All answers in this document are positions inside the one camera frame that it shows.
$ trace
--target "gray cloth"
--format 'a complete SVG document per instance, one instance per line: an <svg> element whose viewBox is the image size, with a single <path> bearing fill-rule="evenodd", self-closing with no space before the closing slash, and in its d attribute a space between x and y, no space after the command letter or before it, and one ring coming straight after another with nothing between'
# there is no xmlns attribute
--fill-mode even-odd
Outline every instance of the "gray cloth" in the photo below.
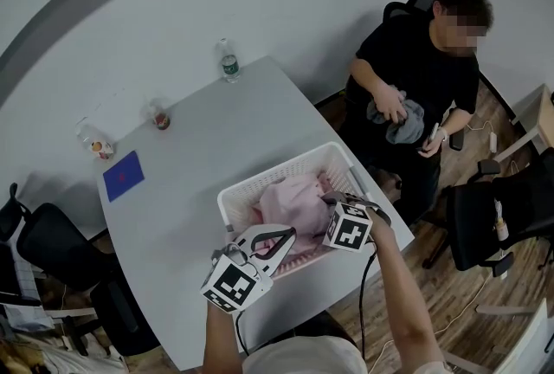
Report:
<svg viewBox="0 0 554 374"><path fill-rule="evenodd" d="M400 91L400 94L406 97L405 91ZM387 141L393 145L399 143L415 143L422 136L425 127L423 123L423 114L425 114L425 111L419 103L413 100L404 100L402 105L408 114L408 118L400 121L398 124L391 123L385 134ZM367 120L377 123L378 125L382 125L387 121L377 110L377 105L374 100L370 101L367 106L366 114Z"/></svg>

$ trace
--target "plastic bottle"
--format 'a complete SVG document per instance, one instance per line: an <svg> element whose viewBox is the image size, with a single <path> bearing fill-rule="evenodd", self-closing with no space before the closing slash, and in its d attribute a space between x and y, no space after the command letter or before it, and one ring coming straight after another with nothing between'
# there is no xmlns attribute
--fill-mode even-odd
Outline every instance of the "plastic bottle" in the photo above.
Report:
<svg viewBox="0 0 554 374"><path fill-rule="evenodd" d="M499 238L499 242L503 242L510 236L508 225L506 225L506 222L502 218L502 203L494 200L494 207L496 208L496 224L494 225L496 236Z"/></svg>
<svg viewBox="0 0 554 374"><path fill-rule="evenodd" d="M102 160L109 160L113 157L112 145L94 126L88 124L78 125L76 134L83 147L95 157Z"/></svg>
<svg viewBox="0 0 554 374"><path fill-rule="evenodd" d="M229 42L226 38L222 38L219 41L219 49L222 56L221 65L225 80L229 83L236 83L241 76L241 68L239 67L239 62L236 60L236 55L233 52L233 49L229 46Z"/></svg>

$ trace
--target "cable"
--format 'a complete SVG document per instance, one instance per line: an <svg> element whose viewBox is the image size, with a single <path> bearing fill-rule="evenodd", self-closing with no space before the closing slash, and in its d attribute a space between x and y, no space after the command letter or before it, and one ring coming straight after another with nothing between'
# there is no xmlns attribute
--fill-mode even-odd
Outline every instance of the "cable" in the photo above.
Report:
<svg viewBox="0 0 554 374"><path fill-rule="evenodd" d="M61 297L61 306L60 306L60 311L63 309L63 301L64 299L66 298L66 291L68 290L68 285L64 285L63 286L63 295Z"/></svg>
<svg viewBox="0 0 554 374"><path fill-rule="evenodd" d="M493 124L491 123L491 120L487 120L485 124L481 128L472 128L470 125L466 125L471 131L483 131L485 129L485 126L489 125L491 127L491 132L494 133Z"/></svg>
<svg viewBox="0 0 554 374"><path fill-rule="evenodd" d="M61 306L60 306L60 311L63 309L63 301L65 300L66 298L66 291L68 290L68 285L64 285L63 286L63 295L61 297ZM66 336L66 330L65 328L63 327L63 321L61 322L61 332L63 332L63 337L67 337Z"/></svg>
<svg viewBox="0 0 554 374"><path fill-rule="evenodd" d="M442 332L445 332L457 319L459 319L463 313L465 311L467 311L467 309L477 300L477 297L479 297L479 294L481 294L481 292L483 291L483 289L485 288L485 285L486 283L491 279L491 276L493 275L493 273L490 273L488 275L488 277L486 278L486 280L483 282L483 284L481 285L481 288L479 288L479 291L477 291L477 294L475 294L475 296L471 299L471 301L466 305L466 307L464 309L461 310L461 313L459 313L456 317L454 317L452 320L450 320L450 323L448 323L448 325L446 325L444 328L442 328L441 330L435 332L435 335L437 334L440 334ZM371 369L369 370L368 374L371 374L373 372L373 370L375 370L375 367L377 366L377 362L381 359L381 357L383 356L383 353L384 353L384 350L386 349L386 347L392 343L394 340L388 340L387 342L384 343L383 345L383 349L381 350L381 353L379 354L379 357L377 357L377 360L375 361L375 363L373 364L373 366L371 366Z"/></svg>
<svg viewBox="0 0 554 374"><path fill-rule="evenodd" d="M244 353L245 353L247 356L249 356L250 353L248 352L248 350L246 349L246 346L245 346L244 343L242 342L241 328L239 328L239 319L242 317L242 313L244 313L244 311L241 311L241 312L239 313L239 315L236 316L236 320L235 320L236 335L237 335L238 338L239 338L239 342L241 342L242 350L244 351Z"/></svg>
<svg viewBox="0 0 554 374"><path fill-rule="evenodd" d="M512 166L515 166L515 167L516 167L516 174L517 174L517 173L519 172L519 168L518 168L518 164L517 164L514 160L512 160L512 161L510 162L510 171L512 172L512 175L513 175L514 172L513 172Z"/></svg>
<svg viewBox="0 0 554 374"><path fill-rule="evenodd" d="M370 270L371 263L377 257L377 245L375 252L371 255L370 259L365 265L364 275L362 276L362 284L360 285L360 298L358 302L358 311L360 313L360 328L362 329L362 357L365 360L365 324L364 324L364 286L365 286L365 277L367 277L367 272Z"/></svg>

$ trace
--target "hand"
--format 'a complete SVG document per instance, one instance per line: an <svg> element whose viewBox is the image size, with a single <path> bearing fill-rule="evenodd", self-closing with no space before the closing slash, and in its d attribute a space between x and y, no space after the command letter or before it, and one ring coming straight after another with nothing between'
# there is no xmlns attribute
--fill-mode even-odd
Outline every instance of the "hand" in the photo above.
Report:
<svg viewBox="0 0 554 374"><path fill-rule="evenodd" d="M402 119L408 118L408 113L406 113L402 105L404 96L400 91L390 87L384 81L380 80L378 82L373 92L373 98L375 99L377 110L383 114L386 120L392 119L394 123L398 123L398 114L400 114Z"/></svg>
<svg viewBox="0 0 554 374"><path fill-rule="evenodd" d="M419 155L425 158L429 158L431 156L434 156L441 147L441 143L444 140L444 131L442 129L439 129L435 135L435 138L431 141L429 140L429 137L425 139L423 142L422 149L423 151L419 151Z"/></svg>
<svg viewBox="0 0 554 374"><path fill-rule="evenodd" d="M367 208L365 211L373 221L370 234L375 243L377 243L377 246L379 242L383 241L396 243L395 231L393 228L391 228L372 208Z"/></svg>

